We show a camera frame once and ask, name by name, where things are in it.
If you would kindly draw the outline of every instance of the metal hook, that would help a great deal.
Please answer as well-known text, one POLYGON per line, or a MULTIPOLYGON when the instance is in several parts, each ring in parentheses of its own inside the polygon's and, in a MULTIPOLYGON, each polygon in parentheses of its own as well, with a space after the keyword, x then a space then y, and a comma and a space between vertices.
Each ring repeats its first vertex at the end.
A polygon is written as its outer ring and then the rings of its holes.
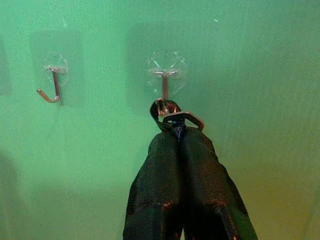
POLYGON ((55 97, 54 100, 51 100, 41 89, 37 89, 36 92, 43 97, 44 100, 46 100, 48 103, 56 103, 59 101, 60 98, 60 92, 59 92, 59 86, 58 86, 58 74, 55 68, 49 67, 48 68, 53 75, 53 83, 54 83, 54 89, 55 89, 55 97))

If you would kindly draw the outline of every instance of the green wall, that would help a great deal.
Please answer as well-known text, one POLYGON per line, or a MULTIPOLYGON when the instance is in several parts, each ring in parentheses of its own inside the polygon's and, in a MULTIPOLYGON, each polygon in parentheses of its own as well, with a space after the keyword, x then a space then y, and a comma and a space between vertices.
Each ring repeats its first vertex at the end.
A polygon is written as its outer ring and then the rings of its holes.
POLYGON ((261 240, 320 234, 319 0, 0 2, 0 240, 120 240, 159 132, 146 60, 186 59, 172 97, 205 122, 261 240), (68 60, 61 101, 44 72, 68 60))

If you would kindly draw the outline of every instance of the adhesive wall hook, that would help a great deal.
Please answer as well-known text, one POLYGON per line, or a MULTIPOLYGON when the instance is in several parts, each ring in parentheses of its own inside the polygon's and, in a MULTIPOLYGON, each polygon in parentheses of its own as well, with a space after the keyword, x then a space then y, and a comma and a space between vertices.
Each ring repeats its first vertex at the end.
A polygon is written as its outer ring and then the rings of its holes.
POLYGON ((54 67, 48 67, 48 70, 52 72, 53 75, 53 84, 55 89, 55 97, 54 100, 51 100, 41 89, 37 89, 36 92, 43 97, 44 100, 46 100, 48 103, 56 103, 60 99, 60 91, 59 91, 59 85, 58 85, 58 74, 57 72, 59 69, 54 67))

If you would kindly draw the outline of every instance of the hook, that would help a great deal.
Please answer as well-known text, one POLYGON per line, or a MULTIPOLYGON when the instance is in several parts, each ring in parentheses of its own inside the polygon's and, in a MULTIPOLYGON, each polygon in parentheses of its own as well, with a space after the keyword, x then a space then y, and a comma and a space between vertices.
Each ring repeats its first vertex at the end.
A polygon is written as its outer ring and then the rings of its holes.
POLYGON ((59 98, 60 98, 57 69, 55 69, 54 67, 49 67, 48 69, 52 72, 52 75, 53 75, 53 83, 54 83, 54 89, 55 89, 54 100, 51 100, 41 89, 37 89, 36 92, 41 97, 43 97, 43 99, 46 100, 48 103, 56 103, 59 101, 59 98))

